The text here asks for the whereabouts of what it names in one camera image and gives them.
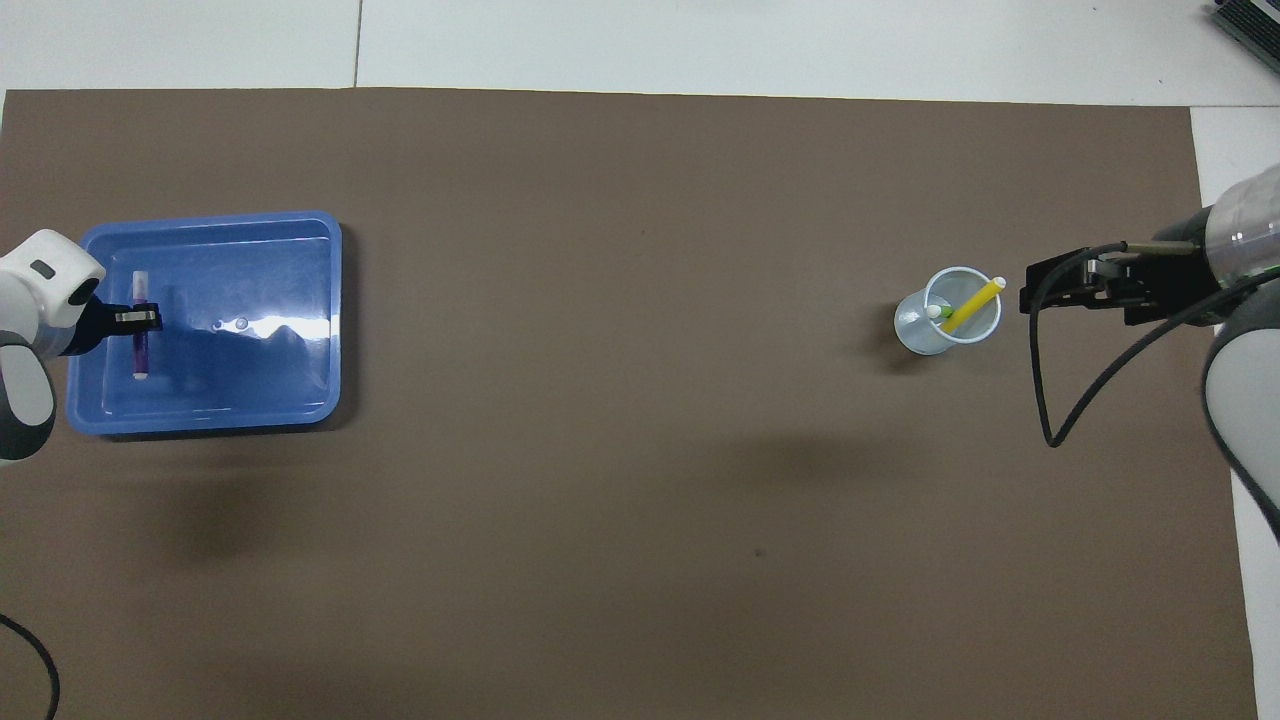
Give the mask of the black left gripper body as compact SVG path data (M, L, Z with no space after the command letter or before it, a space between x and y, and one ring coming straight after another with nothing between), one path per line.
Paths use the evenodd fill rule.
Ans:
M133 311L134 307L131 305L106 304L96 295L91 296L68 342L68 356L88 354L106 338L133 334L132 320L123 319Z

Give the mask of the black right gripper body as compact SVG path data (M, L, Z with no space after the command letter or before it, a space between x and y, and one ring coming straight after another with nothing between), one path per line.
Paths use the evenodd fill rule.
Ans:
M1169 319L1219 291L1202 240L1129 243L1106 261L1117 275L1105 283L1105 300L1128 325Z

